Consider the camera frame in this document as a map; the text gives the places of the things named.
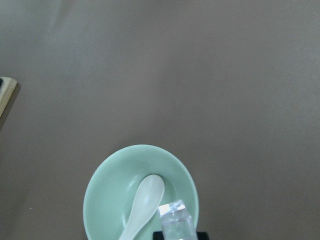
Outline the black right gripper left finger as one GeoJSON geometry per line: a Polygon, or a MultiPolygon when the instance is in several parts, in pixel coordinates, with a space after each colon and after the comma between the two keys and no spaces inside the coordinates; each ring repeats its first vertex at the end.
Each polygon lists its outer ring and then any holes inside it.
{"type": "Polygon", "coordinates": [[[164,235],[162,231],[155,231],[152,234],[152,240],[164,240],[164,235]]]}

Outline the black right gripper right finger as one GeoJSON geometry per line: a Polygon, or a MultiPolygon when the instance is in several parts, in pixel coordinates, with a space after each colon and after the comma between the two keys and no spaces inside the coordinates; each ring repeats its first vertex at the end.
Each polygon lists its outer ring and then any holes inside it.
{"type": "Polygon", "coordinates": [[[198,231],[197,232],[197,239],[198,240],[209,240],[209,235],[205,231],[198,231]]]}

